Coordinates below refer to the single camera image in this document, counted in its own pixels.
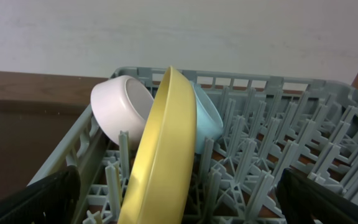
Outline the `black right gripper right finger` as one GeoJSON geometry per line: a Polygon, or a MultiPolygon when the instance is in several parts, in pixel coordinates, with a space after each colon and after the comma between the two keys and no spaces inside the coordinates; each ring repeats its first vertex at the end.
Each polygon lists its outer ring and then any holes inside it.
{"type": "Polygon", "coordinates": [[[358,223],[358,206],[296,171],[283,170],[276,196],[287,223],[358,223]]]}

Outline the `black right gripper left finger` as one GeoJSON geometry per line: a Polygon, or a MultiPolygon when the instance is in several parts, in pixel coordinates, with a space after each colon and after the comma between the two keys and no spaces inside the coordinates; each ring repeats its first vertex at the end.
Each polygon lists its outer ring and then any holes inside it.
{"type": "Polygon", "coordinates": [[[78,169],[68,166],[0,200],[0,224],[71,223],[80,188],[78,169]]]}

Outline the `yellow plate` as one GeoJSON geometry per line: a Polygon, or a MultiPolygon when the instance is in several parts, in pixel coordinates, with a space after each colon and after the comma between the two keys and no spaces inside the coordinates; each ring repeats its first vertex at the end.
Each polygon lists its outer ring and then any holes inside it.
{"type": "Polygon", "coordinates": [[[135,156],[118,223],[181,223],[195,155],[196,120],[190,81],[168,67],[135,156]]]}

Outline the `blue bowl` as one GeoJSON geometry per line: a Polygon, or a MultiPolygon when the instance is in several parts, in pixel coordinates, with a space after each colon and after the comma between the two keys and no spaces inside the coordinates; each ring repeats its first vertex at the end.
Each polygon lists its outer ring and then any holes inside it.
{"type": "Polygon", "coordinates": [[[197,83],[191,82],[196,99],[197,125],[195,153],[204,151],[205,138],[217,140],[223,134],[222,118],[210,97],[197,83]]]}

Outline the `pink bowl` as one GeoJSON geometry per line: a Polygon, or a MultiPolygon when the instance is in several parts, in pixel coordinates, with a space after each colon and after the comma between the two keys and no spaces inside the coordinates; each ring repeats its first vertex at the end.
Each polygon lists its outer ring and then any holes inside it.
{"type": "Polygon", "coordinates": [[[95,85],[90,96],[94,117],[105,135],[118,144],[120,132],[128,132],[133,151],[139,146],[153,102],[144,84],[128,75],[95,85]]]}

